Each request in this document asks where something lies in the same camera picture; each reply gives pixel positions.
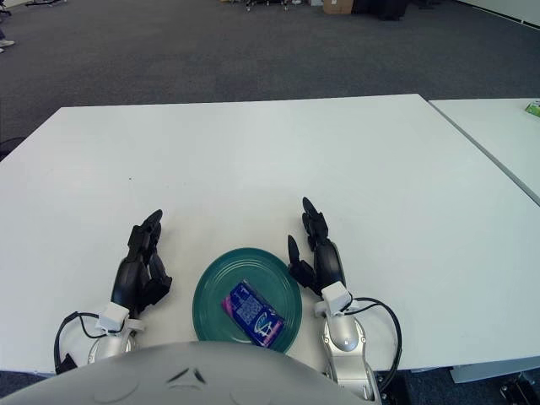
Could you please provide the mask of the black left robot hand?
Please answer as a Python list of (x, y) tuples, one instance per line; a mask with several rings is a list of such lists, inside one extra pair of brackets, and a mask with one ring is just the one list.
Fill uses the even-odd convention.
[(128, 253), (116, 273), (111, 301), (127, 308), (132, 319), (138, 319), (149, 305), (156, 305), (170, 292), (172, 277), (157, 250), (162, 216), (158, 209), (132, 227)]

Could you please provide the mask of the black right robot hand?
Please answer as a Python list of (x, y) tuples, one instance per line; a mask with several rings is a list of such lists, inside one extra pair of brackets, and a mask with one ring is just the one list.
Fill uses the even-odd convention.
[(314, 254), (313, 265), (300, 259), (297, 243), (288, 236), (289, 274), (302, 287), (321, 296), (321, 291), (336, 282), (346, 285), (343, 265), (336, 245), (328, 237), (327, 222), (307, 197), (302, 199), (304, 212), (302, 223), (307, 233), (310, 250)]

